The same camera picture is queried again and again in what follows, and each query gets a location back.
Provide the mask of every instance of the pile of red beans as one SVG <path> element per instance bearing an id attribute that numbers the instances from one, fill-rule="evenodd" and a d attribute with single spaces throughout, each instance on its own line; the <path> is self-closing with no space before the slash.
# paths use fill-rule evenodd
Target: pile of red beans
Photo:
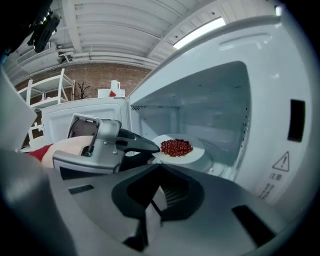
<path id="1" fill-rule="evenodd" d="M 194 148 L 189 141 L 183 139 L 170 139 L 161 142 L 161 151 L 170 157 L 182 157 L 190 153 Z"/>

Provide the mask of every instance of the white plate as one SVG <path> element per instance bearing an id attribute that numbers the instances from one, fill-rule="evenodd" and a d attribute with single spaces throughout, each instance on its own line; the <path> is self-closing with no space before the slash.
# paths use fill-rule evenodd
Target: white plate
<path id="1" fill-rule="evenodd" d="M 194 138 L 185 134 L 164 134 L 154 138 L 152 141 L 159 148 L 161 148 L 161 142 L 174 140 L 174 139 L 188 141 L 191 147 L 193 147 L 193 150 L 184 156 L 172 157 L 167 154 L 164 154 L 162 151 L 158 153 L 153 153 L 153 156 L 155 158 L 158 158 L 160 161 L 166 162 L 169 164 L 185 165 L 185 164 L 196 162 L 205 154 L 205 147 L 203 143 L 197 138 Z"/>

